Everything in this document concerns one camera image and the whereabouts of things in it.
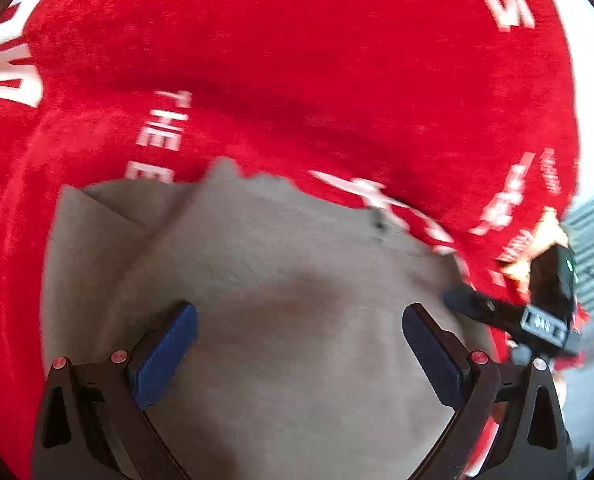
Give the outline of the red bedspread with white characters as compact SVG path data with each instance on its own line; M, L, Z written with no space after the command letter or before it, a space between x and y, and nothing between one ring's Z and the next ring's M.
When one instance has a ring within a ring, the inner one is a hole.
M219 160L451 258L510 268L577 189L553 0L12 0L0 13L0 454L27 479L58 195Z

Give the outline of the grey knit garment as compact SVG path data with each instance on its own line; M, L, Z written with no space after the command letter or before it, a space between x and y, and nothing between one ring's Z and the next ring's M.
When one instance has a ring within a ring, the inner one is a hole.
M131 348L175 301L197 341L149 415L195 479L404 479L448 423L401 330L423 304L466 347L488 331L449 312L454 261L375 211L216 162L193 184L64 186L42 290L45 359Z

